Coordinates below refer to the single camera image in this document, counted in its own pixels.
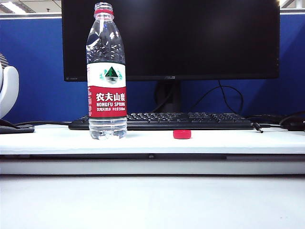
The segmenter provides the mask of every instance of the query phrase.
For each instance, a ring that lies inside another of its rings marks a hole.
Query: black cable
[[[290,115],[287,115],[285,118],[283,118],[279,125],[282,125],[285,121],[287,121],[288,119],[290,118],[293,118],[295,116],[298,116],[298,115],[305,115],[305,111],[299,111],[299,112],[296,112],[296,113],[293,113],[293,114],[290,114]]]
[[[154,109],[151,111],[151,113],[158,111],[166,102],[169,100],[169,98],[172,96],[173,91],[175,89],[175,84],[173,83],[171,90],[169,91],[168,95],[166,98]]]
[[[251,116],[246,116],[245,118],[255,121],[257,123],[267,123],[267,124],[276,124],[278,125],[280,121],[284,118],[283,115],[275,114],[256,114]]]
[[[234,87],[231,87],[231,86],[217,86],[217,87],[215,87],[215,88],[212,88],[211,90],[209,90],[209,91],[207,91],[193,106],[191,106],[191,108],[189,109],[190,111],[191,110],[193,110],[194,109],[194,107],[196,107],[202,100],[203,100],[203,98],[205,98],[209,93],[211,93],[212,91],[214,91],[215,89],[217,89],[217,88],[222,88],[222,87],[227,87],[227,88],[231,88],[231,89],[233,89],[233,90],[235,90],[235,91],[237,91],[238,93],[239,93],[239,95],[240,95],[240,98],[241,98],[241,104],[240,104],[240,107],[239,107],[239,110],[238,110],[238,113],[240,114],[241,113],[241,111],[242,111],[242,109],[243,109],[243,107],[244,107],[244,97],[243,97],[243,95],[242,95],[242,93],[240,92],[240,91],[238,91],[236,88],[234,88]]]
[[[24,122],[24,123],[17,123],[15,125],[69,125],[70,122],[53,122],[53,121],[32,121],[32,122]]]
[[[259,123],[259,125],[260,125],[262,128],[270,128],[270,127],[283,128],[282,125],[271,125],[271,124],[262,124],[262,123]]]
[[[253,123],[252,125],[257,131],[261,132],[261,134],[263,133],[262,127],[258,123]]]
[[[237,114],[237,112],[236,112],[235,110],[233,110],[233,109],[229,106],[229,104],[228,104],[228,102],[227,102],[227,98],[225,97],[225,93],[224,93],[223,86],[222,86],[221,83],[220,83],[220,80],[218,80],[218,84],[219,84],[219,86],[220,86],[221,92],[223,93],[223,97],[224,97],[224,102],[225,102],[225,104],[227,105],[227,107],[228,107],[233,113]]]

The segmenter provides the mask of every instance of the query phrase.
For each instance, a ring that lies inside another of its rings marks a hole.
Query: monitor screen
[[[96,0],[63,0],[64,80],[86,81]],[[107,0],[129,81],[278,77],[278,0]]]

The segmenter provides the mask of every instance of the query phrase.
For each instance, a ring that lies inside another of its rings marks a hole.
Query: monitor stand
[[[180,112],[181,94],[180,80],[158,81],[155,88],[157,106],[163,104],[156,112]]]

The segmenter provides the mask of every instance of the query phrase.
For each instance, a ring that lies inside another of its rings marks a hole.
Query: plastic bottle
[[[95,4],[87,40],[89,129],[92,138],[122,138],[127,132],[124,46],[112,5]]]

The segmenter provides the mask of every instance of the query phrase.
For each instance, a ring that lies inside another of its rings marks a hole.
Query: black keyboard
[[[71,130],[88,130],[89,117],[83,116],[69,124]],[[248,130],[251,121],[238,114],[132,113],[127,115],[128,130]]]

